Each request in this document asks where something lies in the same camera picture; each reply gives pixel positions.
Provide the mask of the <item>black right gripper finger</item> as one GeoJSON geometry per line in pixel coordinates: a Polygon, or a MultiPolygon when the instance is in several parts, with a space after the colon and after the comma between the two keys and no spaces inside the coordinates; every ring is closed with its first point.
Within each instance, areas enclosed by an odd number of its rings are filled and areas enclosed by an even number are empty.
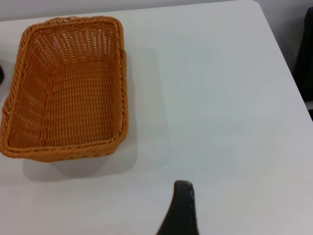
{"type": "Polygon", "coordinates": [[[196,205],[193,185],[189,181],[174,183],[174,193],[158,235],[194,235],[196,233],[196,205]]]}

